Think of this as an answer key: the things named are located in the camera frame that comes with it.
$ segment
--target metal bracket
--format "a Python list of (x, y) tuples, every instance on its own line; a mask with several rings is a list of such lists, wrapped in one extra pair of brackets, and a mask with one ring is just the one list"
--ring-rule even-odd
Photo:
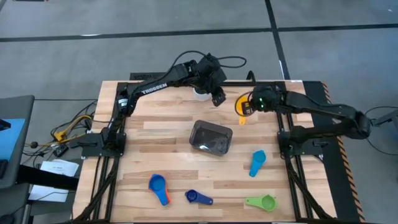
[(164, 75), (165, 72), (138, 72), (138, 73), (130, 73), (130, 80), (148, 80), (148, 79), (157, 79)]
[(322, 142), (321, 139), (309, 139), (301, 145), (292, 144), (289, 141), (288, 131), (278, 132), (277, 137), (280, 152), (284, 154), (288, 150), (290, 156), (322, 155), (322, 147), (329, 144), (328, 142)]
[(54, 174), (35, 167), (19, 166), (18, 183), (30, 183), (58, 189), (76, 190), (79, 182), (78, 178), (66, 175)]
[(380, 127), (380, 125), (388, 122), (393, 122), (395, 127), (398, 129), (398, 110), (388, 113), (381, 118), (372, 121), (373, 126)]
[(103, 148), (103, 140), (101, 134), (86, 134), (83, 137), (71, 141), (70, 144), (81, 146), (83, 148), (83, 150), (81, 151), (82, 157), (120, 157), (124, 154), (124, 148), (126, 145), (126, 133), (116, 134), (116, 139), (118, 140), (118, 143), (116, 147), (112, 148), (112, 150)]
[(0, 131), (11, 128), (11, 124), (0, 119)]
[(254, 75), (254, 72), (252, 70), (249, 71), (246, 80), (251, 80), (253, 84), (256, 84), (256, 76)]

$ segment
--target black cable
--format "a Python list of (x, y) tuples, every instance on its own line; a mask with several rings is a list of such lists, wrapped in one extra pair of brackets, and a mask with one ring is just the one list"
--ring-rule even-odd
[[(183, 55), (188, 54), (188, 53), (196, 53), (196, 54), (200, 54), (200, 55), (202, 55), (204, 57), (207, 57), (206, 54), (204, 54), (203, 52), (200, 52), (198, 50), (187, 50), (187, 51), (184, 51), (179, 56), (177, 56), (177, 58), (174, 60), (174, 62), (172, 64), (172, 66), (170, 66), (170, 68), (160, 78), (158, 78), (158, 79), (156, 79), (156, 80), (154, 80), (152, 82), (145, 83), (145, 84), (141, 85), (140, 87), (147, 86), (147, 85), (152, 84), (154, 82), (160, 81), (161, 79), (166, 77), (170, 73), (170, 71), (173, 69), (174, 65), (177, 63), (177, 61), (180, 59), (180, 57), (182, 57)], [(244, 62), (243, 62), (242, 65), (238, 65), (238, 66), (230, 66), (230, 65), (220, 65), (220, 66), (224, 67), (224, 68), (240, 68), (240, 67), (243, 67), (246, 64), (246, 62), (247, 62), (246, 58), (241, 57), (241, 56), (226, 56), (226, 57), (220, 57), (220, 58), (217, 58), (217, 59), (218, 60), (223, 60), (223, 59), (230, 59), (230, 58), (238, 58), (238, 59), (243, 60)]]
[[(76, 193), (76, 192), (66, 192), (66, 193), (63, 193), (63, 192), (51, 192), (51, 193), (49, 193), (49, 194), (47, 194), (47, 195), (45, 195), (45, 196), (43, 196), (43, 197), (41, 197), (41, 198), (39, 198), (39, 199), (33, 200), (33, 202), (36, 202), (36, 201), (38, 201), (38, 200), (42, 200), (43, 198), (48, 197), (48, 196), (50, 196), (50, 195), (52, 195), (52, 194), (69, 194), (69, 193), (72, 194), (72, 193)], [(20, 210), (21, 208), (23, 208), (23, 207), (25, 207), (25, 206), (26, 206), (26, 205), (23, 205), (23, 206), (17, 208), (17, 210), (13, 211), (10, 215), (15, 214), (16, 212), (18, 212), (18, 210)]]
[(248, 101), (249, 101), (249, 97), (252, 95), (252, 93), (253, 93), (253, 91), (245, 92), (245, 93), (243, 93), (241, 96), (239, 96), (238, 99), (235, 101), (235, 106), (234, 106), (234, 108), (235, 108), (235, 113), (238, 114), (239, 116), (248, 117), (248, 116), (251, 116), (252, 114), (254, 114), (254, 111), (253, 111), (253, 113), (251, 113), (251, 114), (240, 114), (240, 113), (238, 112), (238, 110), (236, 109), (236, 105), (238, 105), (238, 101), (239, 101), (242, 97), (244, 97), (244, 96), (246, 96), (246, 95), (249, 95), (249, 96), (248, 96)]
[[(393, 108), (393, 109), (398, 109), (398, 106), (375, 106), (375, 107), (373, 107), (373, 108), (367, 110), (367, 112), (365, 112), (364, 115), (366, 116), (370, 111), (375, 110), (375, 109), (379, 109), (379, 108)], [(388, 155), (388, 156), (398, 156), (398, 154), (393, 154), (393, 153), (388, 153), (388, 152), (381, 151), (380, 149), (378, 149), (378, 148), (369, 140), (369, 138), (366, 138), (366, 140), (368, 141), (368, 143), (369, 143), (375, 150), (379, 151), (380, 153), (383, 153), (383, 154)]]
[(231, 59), (231, 58), (241, 59), (241, 60), (243, 60), (243, 64), (237, 65), (237, 66), (231, 66), (231, 65), (220, 65), (220, 66), (224, 67), (224, 68), (241, 68), (241, 67), (245, 66), (245, 64), (248, 62), (246, 60), (246, 58), (244, 58), (242, 56), (226, 56), (226, 57), (220, 57), (220, 58), (217, 58), (217, 59), (218, 60), (223, 60), (223, 59)]
[(88, 106), (88, 107), (86, 108), (85, 114), (88, 114), (88, 108), (90, 108), (90, 107)]
[(76, 217), (77, 220), (85, 220), (90, 216), (90, 213), (93, 211), (93, 209), (96, 207), (97, 203), (101, 200), (102, 195), (104, 194), (105, 190), (108, 188), (109, 184), (115, 177), (115, 170), (118, 167), (116, 166), (116, 163), (113, 163), (112, 168), (110, 172), (108, 173), (107, 178), (105, 179), (105, 182), (101, 187), (98, 188), (97, 193), (93, 197), (93, 199), (90, 201), (90, 203), (87, 205), (87, 207), (83, 210), (83, 212)]
[(52, 155), (54, 155), (54, 153), (50, 153), (50, 156), (46, 159), (46, 161), (48, 161), (52, 157)]
[(93, 199), (93, 196), (94, 196), (94, 189), (95, 189), (95, 183), (96, 183), (96, 181), (97, 181), (97, 173), (98, 173), (98, 167), (100, 166), (100, 160), (101, 160), (101, 157), (98, 157), (98, 159), (97, 159), (97, 165), (95, 166), (94, 181), (93, 181), (93, 189), (91, 190), (91, 198), (90, 198), (90, 201)]
[(72, 130), (76, 130), (76, 129), (81, 129), (81, 128), (87, 128), (86, 126), (79, 126), (79, 127), (74, 127)]
[(367, 115), (370, 111), (375, 110), (375, 109), (379, 109), (379, 108), (393, 108), (393, 109), (398, 109), (398, 106), (375, 106), (375, 107), (370, 108), (369, 110), (367, 110), (367, 112), (365, 112), (364, 115)]
[(47, 147), (43, 150), (43, 153), (42, 153), (42, 154), (32, 156), (32, 157), (35, 157), (35, 158), (33, 159), (33, 168), (36, 168), (35, 162), (36, 162), (37, 157), (40, 156), (40, 157), (44, 158), (44, 156), (45, 156), (46, 154), (50, 153), (51, 151), (52, 151), (52, 147), (51, 147), (51, 146), (47, 146)]
[(99, 123), (111, 123), (112, 121), (97, 121), (97, 120), (93, 120), (93, 122), (99, 122)]
[(60, 126), (53, 128), (50, 132), (51, 137), (53, 137), (55, 139), (54, 133), (57, 131), (58, 128), (61, 128), (65, 125), (72, 123), (80, 115), (81, 112), (83, 112), (84, 110), (88, 110), (88, 108), (90, 108), (90, 106), (95, 104), (96, 102), (97, 102), (97, 100), (95, 100), (95, 101), (91, 102), (90, 104), (88, 104), (87, 106), (85, 106), (83, 109), (81, 109), (79, 112), (77, 112), (77, 114), (69, 122), (63, 123)]
[(43, 152), (39, 152), (39, 151), (35, 151), (35, 152), (28, 152), (28, 151), (23, 151), (22, 152), (23, 153), (23, 155), (25, 155), (25, 156), (39, 156), (39, 155), (44, 155), (44, 153)]
[(42, 146), (38, 150), (36, 150), (35, 152), (32, 152), (32, 154), (26, 154), (26, 153), (23, 152), (23, 154), (25, 154), (27, 156), (30, 156), (30, 157), (28, 159), (26, 159), (21, 165), (24, 165), (27, 161), (31, 160), (34, 156), (44, 156), (44, 155), (46, 155), (47, 153), (49, 153), (51, 151), (51, 148), (50, 148), (50, 150), (48, 150), (48, 148), (49, 148), (48, 146)]

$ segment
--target butcher block tabletop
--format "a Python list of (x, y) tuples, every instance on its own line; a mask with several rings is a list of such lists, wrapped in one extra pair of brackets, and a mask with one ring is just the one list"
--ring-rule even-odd
[[(287, 90), (305, 93), (302, 82), (286, 81), (285, 84)], [(95, 120), (110, 120), (117, 85), (117, 81), (103, 82)], [(241, 126), (234, 103), (238, 96), (253, 87), (224, 86), (223, 89), (227, 100), (217, 108), (210, 100), (197, 101), (192, 88), (188, 87), (166, 88), (139, 99), (136, 110), (126, 120), (126, 150), (120, 160), (111, 222), (295, 220), (285, 162), (280, 158), (277, 143), (276, 114), (256, 112)], [(292, 116), (295, 125), (313, 126), (310, 114)], [(199, 119), (233, 130), (227, 154), (219, 157), (192, 149), (188, 140), (193, 124)], [(94, 123), (93, 131), (100, 132), (104, 125)], [(252, 154), (260, 149), (266, 153), (266, 163), (257, 176), (250, 177)], [(75, 215), (90, 202), (97, 159), (90, 157), (83, 163), (73, 206)], [(325, 211), (335, 217), (322, 162), (314, 156), (302, 156), (302, 160), (309, 191)], [(148, 190), (152, 174), (163, 175), (167, 181), (171, 200), (167, 206), (162, 206), (156, 195)], [(185, 192), (190, 189), (211, 197), (213, 205), (189, 203)], [(297, 191), (305, 217), (302, 195)], [(263, 195), (276, 199), (277, 208), (273, 212), (244, 203), (246, 197)], [(107, 196), (106, 192), (100, 218), (104, 217)]]

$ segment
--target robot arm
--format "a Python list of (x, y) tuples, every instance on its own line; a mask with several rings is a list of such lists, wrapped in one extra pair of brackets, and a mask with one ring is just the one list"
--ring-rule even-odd
[(283, 91), (276, 86), (257, 86), (246, 103), (249, 111), (276, 111), (281, 113), (315, 113), (338, 120), (329, 126), (304, 128), (294, 126), (289, 133), (289, 142), (302, 144), (311, 138), (345, 135), (351, 139), (365, 139), (370, 135), (371, 122), (362, 112), (341, 104), (321, 105), (310, 97), (293, 91)]
[(126, 85), (123, 91), (116, 93), (113, 117), (110, 125), (101, 130), (102, 148), (112, 150), (118, 144), (118, 131), (124, 120), (132, 115), (140, 97), (167, 87), (192, 86), (197, 92), (211, 94), (212, 102), (219, 106), (224, 102), (225, 94), (220, 87), (226, 80), (218, 59), (211, 54), (204, 56), (199, 63), (194, 60), (171, 67), (156, 80), (146, 80), (138, 85)]

